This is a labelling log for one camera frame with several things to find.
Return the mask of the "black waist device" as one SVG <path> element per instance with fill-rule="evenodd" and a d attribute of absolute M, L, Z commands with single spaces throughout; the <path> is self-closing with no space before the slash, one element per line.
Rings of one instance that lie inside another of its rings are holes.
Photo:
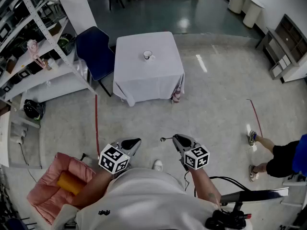
<path fill-rule="evenodd" d="M 205 227 L 209 230 L 243 230 L 247 226 L 246 220 L 251 219 L 251 214 L 244 214 L 243 211 L 227 212 L 215 210 L 210 218 L 205 222 Z"/>

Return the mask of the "person's white shirt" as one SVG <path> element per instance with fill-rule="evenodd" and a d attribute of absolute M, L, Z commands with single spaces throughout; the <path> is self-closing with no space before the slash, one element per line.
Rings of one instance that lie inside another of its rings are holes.
<path fill-rule="evenodd" d="M 130 169 L 113 180 L 97 202 L 78 209 L 65 204 L 52 230 L 208 230 L 218 206 L 188 195 L 173 176 Z"/>

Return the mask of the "white curved console table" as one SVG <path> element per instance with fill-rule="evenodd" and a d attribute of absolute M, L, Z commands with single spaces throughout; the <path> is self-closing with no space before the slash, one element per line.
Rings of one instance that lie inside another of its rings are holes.
<path fill-rule="evenodd" d="M 228 9 L 236 14 L 240 14 L 247 3 L 247 10 L 243 19 L 243 24 L 252 28 L 256 23 L 256 20 L 260 12 L 264 9 L 264 6 L 258 0 L 230 0 Z"/>

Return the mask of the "pink cushion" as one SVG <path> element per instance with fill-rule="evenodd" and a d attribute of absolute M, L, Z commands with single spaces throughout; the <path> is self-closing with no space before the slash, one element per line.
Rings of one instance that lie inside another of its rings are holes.
<path fill-rule="evenodd" d="M 58 152 L 44 175 L 27 195 L 27 200 L 52 225 L 64 204 L 70 204 L 74 194 L 57 185 L 60 174 L 69 171 L 88 184 L 95 171 L 81 160 Z"/>

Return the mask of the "table with white tablecloth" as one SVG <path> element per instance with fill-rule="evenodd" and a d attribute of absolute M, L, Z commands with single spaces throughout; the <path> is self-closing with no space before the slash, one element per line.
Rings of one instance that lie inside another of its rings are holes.
<path fill-rule="evenodd" d="M 154 61 L 146 62 L 144 51 Z M 184 91 L 185 72 L 171 32 L 122 36 L 117 39 L 113 93 L 129 106 L 154 99 L 171 99 L 180 86 Z"/>

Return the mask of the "white side table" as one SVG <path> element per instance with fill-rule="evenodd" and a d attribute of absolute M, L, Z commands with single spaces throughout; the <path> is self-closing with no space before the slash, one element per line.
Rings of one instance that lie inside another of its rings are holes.
<path fill-rule="evenodd" d="M 9 167 L 9 144 L 11 137 L 11 112 L 0 116 L 0 165 Z"/>

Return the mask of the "orange cylinder roll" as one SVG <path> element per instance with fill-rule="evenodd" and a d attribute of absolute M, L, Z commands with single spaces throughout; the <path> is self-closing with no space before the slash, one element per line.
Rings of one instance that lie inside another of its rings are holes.
<path fill-rule="evenodd" d="M 63 171 L 59 176 L 57 185 L 76 196 L 85 187 L 86 182 L 76 177 L 69 171 Z"/>

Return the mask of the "pink toy figure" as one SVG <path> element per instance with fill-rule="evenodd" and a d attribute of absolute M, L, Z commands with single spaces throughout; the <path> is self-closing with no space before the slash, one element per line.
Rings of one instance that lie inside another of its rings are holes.
<path fill-rule="evenodd" d="M 39 65 L 41 68 L 45 69 L 46 68 L 46 64 L 45 64 L 44 60 L 42 60 L 40 58 L 40 56 L 38 55 L 38 43 L 37 43 L 37 41 L 30 39 L 27 42 L 27 48 L 28 48 L 28 52 L 29 52 L 32 60 L 37 65 Z"/>

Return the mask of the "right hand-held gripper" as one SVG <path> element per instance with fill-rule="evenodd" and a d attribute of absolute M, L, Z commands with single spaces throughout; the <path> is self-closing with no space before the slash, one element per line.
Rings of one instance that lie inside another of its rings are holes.
<path fill-rule="evenodd" d="M 172 141 L 181 155 L 179 161 L 186 171 L 189 168 L 198 170 L 208 164 L 210 152 L 194 138 L 183 134 L 175 134 L 172 137 Z"/>

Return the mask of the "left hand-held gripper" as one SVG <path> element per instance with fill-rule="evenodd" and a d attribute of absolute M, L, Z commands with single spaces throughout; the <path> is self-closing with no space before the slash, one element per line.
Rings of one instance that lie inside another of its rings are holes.
<path fill-rule="evenodd" d="M 111 174 L 125 170 L 141 143 L 140 138 L 119 138 L 107 144 L 100 153 L 98 165 Z"/>

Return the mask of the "pink striped cone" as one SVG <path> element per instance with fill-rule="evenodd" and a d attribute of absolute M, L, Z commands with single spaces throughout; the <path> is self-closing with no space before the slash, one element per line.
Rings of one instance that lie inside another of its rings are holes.
<path fill-rule="evenodd" d="M 181 97 L 181 87 L 178 86 L 178 87 L 174 90 L 174 92 L 173 92 L 173 94 L 172 94 L 172 97 L 171 97 L 172 103 L 173 103 L 173 104 L 179 103 L 179 102 L 180 102 L 180 97 Z"/>

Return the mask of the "grey cabinet with cubbies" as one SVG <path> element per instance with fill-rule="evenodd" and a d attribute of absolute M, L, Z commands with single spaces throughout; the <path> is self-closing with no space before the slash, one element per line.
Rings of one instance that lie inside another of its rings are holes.
<path fill-rule="evenodd" d="M 275 29 L 267 29 L 256 49 L 267 56 L 272 79 L 283 83 L 307 81 L 307 37 L 287 14 Z"/>

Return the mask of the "person's left forearm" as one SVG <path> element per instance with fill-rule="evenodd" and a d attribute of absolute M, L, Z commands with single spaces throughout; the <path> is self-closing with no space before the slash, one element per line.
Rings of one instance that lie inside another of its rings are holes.
<path fill-rule="evenodd" d="M 71 205 L 82 209 L 94 204 L 104 196 L 113 177 L 113 174 L 104 169 L 98 172 L 79 194 L 72 199 Z"/>

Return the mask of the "white cup with dark rim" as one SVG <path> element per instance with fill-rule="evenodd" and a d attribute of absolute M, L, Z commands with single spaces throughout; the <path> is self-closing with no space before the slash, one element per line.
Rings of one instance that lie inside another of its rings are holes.
<path fill-rule="evenodd" d="M 153 55 L 152 51 L 149 50 L 143 52 L 143 58 L 146 62 L 155 60 L 155 56 Z"/>

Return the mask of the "dark desk edge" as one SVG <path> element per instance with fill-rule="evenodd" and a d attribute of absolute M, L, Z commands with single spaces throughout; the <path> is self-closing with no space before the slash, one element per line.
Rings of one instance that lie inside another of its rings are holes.
<path fill-rule="evenodd" d="M 275 200 L 278 198 L 283 198 L 289 195 L 289 187 L 284 187 L 280 189 L 272 190 L 256 190 L 256 191 L 239 191 L 221 197 L 221 204 L 230 203 L 252 203 L 252 202 L 262 202 L 268 200 Z"/>

